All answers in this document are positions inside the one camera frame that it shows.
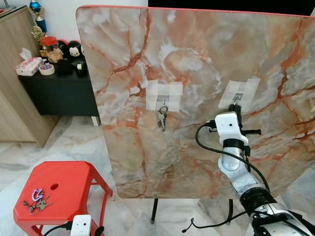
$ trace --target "key ring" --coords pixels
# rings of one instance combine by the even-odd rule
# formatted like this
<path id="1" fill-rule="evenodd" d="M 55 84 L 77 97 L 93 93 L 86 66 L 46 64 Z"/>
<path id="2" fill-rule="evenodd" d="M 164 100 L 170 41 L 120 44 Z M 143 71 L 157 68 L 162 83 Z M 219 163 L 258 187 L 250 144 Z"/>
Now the key ring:
<path id="1" fill-rule="evenodd" d="M 158 112 L 160 112 L 161 114 L 162 113 L 166 113 L 168 111 L 168 107 L 167 106 L 162 106 L 160 109 L 159 109 L 159 111 Z"/>

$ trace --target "metal leg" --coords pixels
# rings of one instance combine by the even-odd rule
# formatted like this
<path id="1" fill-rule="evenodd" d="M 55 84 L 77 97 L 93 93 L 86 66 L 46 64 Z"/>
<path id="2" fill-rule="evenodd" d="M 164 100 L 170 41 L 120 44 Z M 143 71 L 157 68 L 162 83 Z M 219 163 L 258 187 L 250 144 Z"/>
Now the metal leg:
<path id="1" fill-rule="evenodd" d="M 4 0 L 4 4 L 5 4 L 6 8 L 10 8 L 10 6 L 9 6 L 9 4 L 8 4 L 8 2 L 6 0 Z"/>
<path id="2" fill-rule="evenodd" d="M 229 220 L 233 216 L 233 199 L 228 200 L 228 216 L 226 220 Z"/>
<path id="3" fill-rule="evenodd" d="M 152 210 L 152 216 L 151 216 L 151 224 L 154 224 L 154 221 L 156 219 L 157 207 L 158 207 L 158 198 L 154 198 L 154 204 L 153 204 L 153 210 Z"/>
<path id="4" fill-rule="evenodd" d="M 94 126 L 101 126 L 99 117 L 91 117 Z"/>

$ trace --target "white device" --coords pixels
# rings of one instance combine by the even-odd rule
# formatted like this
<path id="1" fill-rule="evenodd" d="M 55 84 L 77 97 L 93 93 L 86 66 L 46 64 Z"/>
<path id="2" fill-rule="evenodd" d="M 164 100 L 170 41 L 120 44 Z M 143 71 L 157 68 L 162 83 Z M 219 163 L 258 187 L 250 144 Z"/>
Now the white device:
<path id="1" fill-rule="evenodd" d="M 70 236 L 90 236 L 91 222 L 90 215 L 76 215 L 73 218 Z"/>
<path id="2" fill-rule="evenodd" d="M 226 139 L 238 139 L 243 141 L 244 145 L 248 145 L 248 138 L 241 134 L 235 112 L 219 114 L 216 116 L 215 121 L 221 145 Z"/>

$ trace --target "black shelf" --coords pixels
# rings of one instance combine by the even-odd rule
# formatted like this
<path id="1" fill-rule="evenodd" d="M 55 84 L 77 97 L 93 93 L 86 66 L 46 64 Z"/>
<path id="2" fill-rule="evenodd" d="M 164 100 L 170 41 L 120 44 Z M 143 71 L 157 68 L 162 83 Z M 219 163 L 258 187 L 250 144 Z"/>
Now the black shelf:
<path id="1" fill-rule="evenodd" d="M 90 77 L 52 74 L 19 76 L 41 115 L 98 117 Z"/>

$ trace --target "tissue box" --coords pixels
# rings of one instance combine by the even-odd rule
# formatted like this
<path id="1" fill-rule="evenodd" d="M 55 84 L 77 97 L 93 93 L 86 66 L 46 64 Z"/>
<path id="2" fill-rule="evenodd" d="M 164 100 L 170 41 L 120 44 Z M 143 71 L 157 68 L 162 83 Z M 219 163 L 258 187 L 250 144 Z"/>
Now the tissue box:
<path id="1" fill-rule="evenodd" d="M 15 71 L 18 75 L 32 76 L 42 64 L 42 58 L 30 58 L 28 61 L 25 60 L 18 64 Z"/>

